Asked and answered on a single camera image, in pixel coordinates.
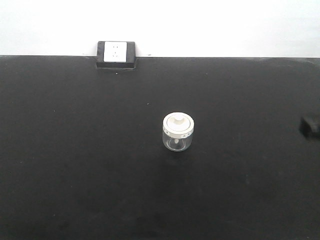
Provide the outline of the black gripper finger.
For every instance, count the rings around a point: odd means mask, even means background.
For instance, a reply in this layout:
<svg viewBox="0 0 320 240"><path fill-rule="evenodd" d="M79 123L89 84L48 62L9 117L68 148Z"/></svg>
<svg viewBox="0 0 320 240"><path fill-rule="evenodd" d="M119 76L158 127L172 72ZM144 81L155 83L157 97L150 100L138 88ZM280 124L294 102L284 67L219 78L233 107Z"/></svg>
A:
<svg viewBox="0 0 320 240"><path fill-rule="evenodd" d="M304 115L300 119L299 130L304 137L320 136L320 116Z"/></svg>

